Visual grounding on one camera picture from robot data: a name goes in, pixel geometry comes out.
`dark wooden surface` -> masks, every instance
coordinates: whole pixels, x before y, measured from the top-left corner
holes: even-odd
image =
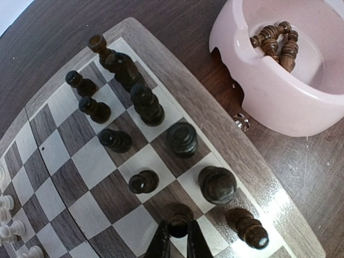
[[[0,38],[0,135],[38,89],[88,37],[136,17],[234,115],[243,92],[217,52],[208,53],[211,26],[225,0],[36,0]],[[271,165],[322,243],[343,257],[344,120],[315,137],[290,138],[251,119],[247,135]]]

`chessboard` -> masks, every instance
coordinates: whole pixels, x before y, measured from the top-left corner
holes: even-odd
[[[8,257],[38,245],[50,258],[143,257],[171,203],[189,206],[215,258],[325,257],[311,228],[252,143],[197,79],[137,20],[127,18],[106,33],[108,48],[131,57],[165,110],[150,127],[130,95],[89,48],[62,67],[28,102],[0,144],[3,196],[15,208],[3,224],[21,220],[26,233],[4,243]],[[98,86],[93,98],[111,108],[105,124],[78,109],[79,95],[65,82],[77,70]],[[166,147],[166,130],[187,121],[197,132],[194,156],[179,159]],[[99,143],[110,128],[131,135],[133,147],[118,154]],[[225,206],[205,200],[197,183],[206,166],[233,172],[238,189]],[[135,195],[129,179],[155,171],[159,186]],[[248,209],[269,233],[263,250],[248,247],[227,225],[224,213]],[[171,257],[187,256],[186,238],[171,239]]]

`white chess piece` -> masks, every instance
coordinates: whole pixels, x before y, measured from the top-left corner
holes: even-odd
[[[6,177],[5,169],[0,167],[0,181],[4,181]]]
[[[26,227],[21,220],[13,221],[11,226],[4,225],[0,227],[0,236],[8,238],[14,235],[24,235],[26,233]]]
[[[13,200],[13,197],[10,195],[0,197],[0,207],[8,211],[13,210],[15,207],[15,201]]]
[[[44,253],[39,246],[33,246],[28,253],[17,256],[17,258],[44,258]]]
[[[6,210],[4,208],[0,208],[0,222],[5,222],[7,220]]]
[[[12,235],[9,238],[1,238],[0,237],[0,246],[2,246],[2,243],[15,243],[18,241],[17,235]]]

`pink plastic container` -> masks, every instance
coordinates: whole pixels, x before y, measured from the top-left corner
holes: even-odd
[[[229,0],[213,26],[210,51],[241,85],[243,109],[271,130],[311,136],[344,117],[344,3],[327,1]],[[299,33],[291,74],[249,39],[284,20]]]

